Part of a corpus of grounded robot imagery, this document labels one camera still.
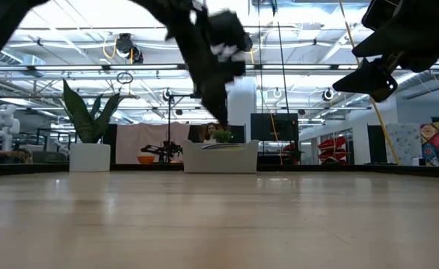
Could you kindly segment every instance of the wooden floor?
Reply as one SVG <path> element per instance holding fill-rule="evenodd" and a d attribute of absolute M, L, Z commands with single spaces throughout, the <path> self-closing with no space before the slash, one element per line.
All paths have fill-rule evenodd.
<path fill-rule="evenodd" d="M 0 177 L 0 268 L 439 268 L 439 179 Z"/>

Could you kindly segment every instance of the green plant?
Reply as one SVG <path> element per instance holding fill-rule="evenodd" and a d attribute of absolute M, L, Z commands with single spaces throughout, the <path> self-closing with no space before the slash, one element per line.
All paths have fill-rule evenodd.
<path fill-rule="evenodd" d="M 108 128 L 111 116 L 122 101 L 120 94 L 116 93 L 106 102 L 102 111 L 99 112 L 101 94 L 94 100 L 93 107 L 88 112 L 83 98 L 74 90 L 71 90 L 65 80 L 63 80 L 63 96 L 64 103 L 60 99 L 53 99 L 53 101 L 63 106 L 83 143 L 98 143 L 106 128 Z"/>
<path fill-rule="evenodd" d="M 233 133 L 225 130 L 217 130 L 212 136 L 214 137 L 214 139 L 216 139 L 218 143 L 228 143 L 229 141 L 231 141 Z"/>

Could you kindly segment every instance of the woman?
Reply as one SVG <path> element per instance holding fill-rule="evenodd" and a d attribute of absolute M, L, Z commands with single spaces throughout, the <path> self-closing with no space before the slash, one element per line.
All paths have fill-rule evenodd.
<path fill-rule="evenodd" d="M 214 123 L 208 123 L 206 127 L 206 135 L 204 135 L 203 143 L 217 143 L 214 139 L 214 132 L 216 132 L 216 125 Z"/>

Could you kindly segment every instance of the potted plant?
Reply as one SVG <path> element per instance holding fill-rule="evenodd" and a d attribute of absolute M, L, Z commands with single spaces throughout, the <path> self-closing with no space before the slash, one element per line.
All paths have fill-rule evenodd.
<path fill-rule="evenodd" d="M 68 83 L 63 80 L 64 103 L 59 99 L 55 102 L 61 104 L 73 123 L 76 134 L 82 143 L 71 144 L 70 147 L 70 172 L 106 172 L 109 171 L 111 148 L 109 145 L 98 143 L 108 128 L 111 116 L 121 102 L 120 94 L 114 94 L 102 111 L 102 95 L 93 103 L 91 111 Z"/>
<path fill-rule="evenodd" d="M 216 139 L 216 142 L 218 143 L 229 143 L 233 137 L 233 133 L 225 130 L 217 130 L 212 137 Z"/>

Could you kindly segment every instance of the white column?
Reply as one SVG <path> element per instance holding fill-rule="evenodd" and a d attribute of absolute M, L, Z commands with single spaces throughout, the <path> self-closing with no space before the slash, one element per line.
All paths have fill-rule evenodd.
<path fill-rule="evenodd" d="M 256 78 L 237 78 L 227 85 L 227 119 L 232 126 L 245 126 L 246 143 L 251 141 L 251 114 L 256 113 Z"/>

